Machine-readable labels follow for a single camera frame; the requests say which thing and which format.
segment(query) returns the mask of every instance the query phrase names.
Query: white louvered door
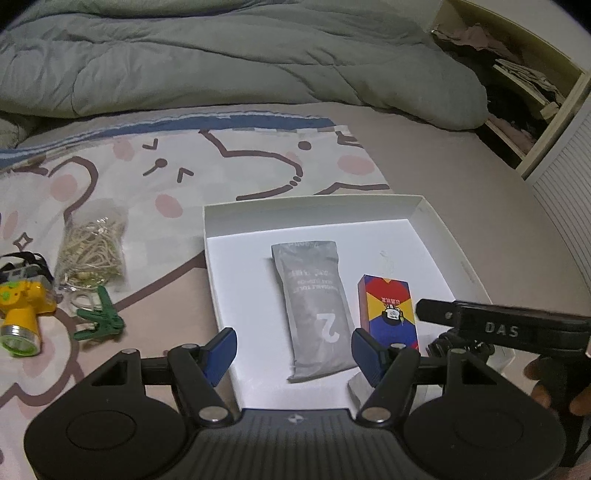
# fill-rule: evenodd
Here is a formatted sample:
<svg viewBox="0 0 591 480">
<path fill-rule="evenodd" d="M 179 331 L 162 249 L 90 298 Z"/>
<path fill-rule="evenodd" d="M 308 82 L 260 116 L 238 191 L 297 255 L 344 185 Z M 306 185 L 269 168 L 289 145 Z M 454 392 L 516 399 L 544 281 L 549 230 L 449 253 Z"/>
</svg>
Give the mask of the white louvered door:
<svg viewBox="0 0 591 480">
<path fill-rule="evenodd" d="M 591 290 L 591 96 L 526 182 Z"/>
</svg>

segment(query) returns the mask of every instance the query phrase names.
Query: yellow flashlight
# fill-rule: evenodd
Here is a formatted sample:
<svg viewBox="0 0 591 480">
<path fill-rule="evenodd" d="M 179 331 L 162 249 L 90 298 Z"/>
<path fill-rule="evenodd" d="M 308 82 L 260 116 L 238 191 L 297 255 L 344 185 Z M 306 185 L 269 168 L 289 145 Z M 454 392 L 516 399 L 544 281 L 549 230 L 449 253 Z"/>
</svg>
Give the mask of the yellow flashlight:
<svg viewBox="0 0 591 480">
<path fill-rule="evenodd" d="M 0 285 L 0 344 L 13 355 L 33 356 L 41 351 L 37 315 L 52 313 L 57 305 L 51 285 L 43 276 Z"/>
</svg>

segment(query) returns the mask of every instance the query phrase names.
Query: open box lid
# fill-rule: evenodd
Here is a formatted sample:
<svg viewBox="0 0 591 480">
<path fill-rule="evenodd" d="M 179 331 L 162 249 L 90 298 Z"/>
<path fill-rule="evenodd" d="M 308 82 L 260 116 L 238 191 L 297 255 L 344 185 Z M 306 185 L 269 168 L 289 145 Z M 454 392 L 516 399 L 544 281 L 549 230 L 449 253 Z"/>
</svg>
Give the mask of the open box lid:
<svg viewBox="0 0 591 480">
<path fill-rule="evenodd" d="M 480 279 L 439 215 L 422 196 L 337 194 L 207 205 L 204 238 L 218 327 L 233 327 L 238 354 L 230 376 L 240 407 L 353 409 L 346 381 L 358 370 L 289 384 L 291 339 L 271 245 L 334 240 L 355 326 L 357 282 L 364 274 L 409 283 L 421 298 L 490 303 Z M 424 352 L 447 330 L 417 320 Z M 507 366 L 514 351 L 497 347 L 489 365 Z"/>
</svg>

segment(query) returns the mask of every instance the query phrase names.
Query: green clip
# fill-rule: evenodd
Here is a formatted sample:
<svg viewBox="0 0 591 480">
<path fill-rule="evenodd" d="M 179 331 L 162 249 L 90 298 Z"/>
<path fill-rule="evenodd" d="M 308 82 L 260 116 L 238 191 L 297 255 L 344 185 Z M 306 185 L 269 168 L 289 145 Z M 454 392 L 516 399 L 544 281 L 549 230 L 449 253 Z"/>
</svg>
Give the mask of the green clip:
<svg viewBox="0 0 591 480">
<path fill-rule="evenodd" d="M 106 288 L 101 285 L 96 289 L 96 292 L 100 299 L 100 310 L 76 310 L 76 315 L 87 320 L 88 323 L 93 323 L 94 326 L 74 333 L 72 336 L 74 340 L 90 340 L 119 335 L 125 328 L 125 322 L 117 314 Z"/>
</svg>

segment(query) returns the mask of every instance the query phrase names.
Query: white wall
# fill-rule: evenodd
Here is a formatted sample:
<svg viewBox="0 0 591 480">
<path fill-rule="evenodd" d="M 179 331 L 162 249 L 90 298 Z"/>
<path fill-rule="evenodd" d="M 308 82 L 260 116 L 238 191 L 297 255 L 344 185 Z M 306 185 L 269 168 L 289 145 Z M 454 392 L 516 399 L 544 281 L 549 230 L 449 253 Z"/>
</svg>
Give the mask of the white wall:
<svg viewBox="0 0 591 480">
<path fill-rule="evenodd" d="M 383 0 L 425 30 L 433 22 L 440 0 Z M 574 63 L 591 70 L 591 35 L 551 0 L 472 0 L 543 38 Z"/>
</svg>

